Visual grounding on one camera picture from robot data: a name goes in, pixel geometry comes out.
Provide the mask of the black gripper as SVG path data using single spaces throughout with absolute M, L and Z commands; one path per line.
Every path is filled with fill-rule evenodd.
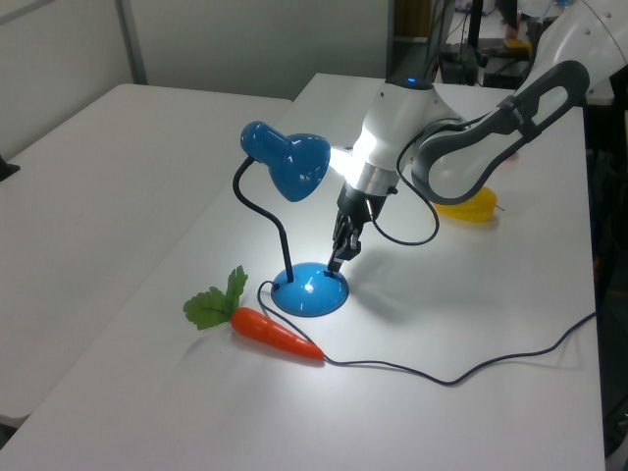
M 339 272 L 345 261 L 350 261 L 361 251 L 360 237 L 363 226 L 378 218 L 387 197 L 364 193 L 345 183 L 337 200 L 338 213 L 333 230 L 332 254 L 327 270 Z

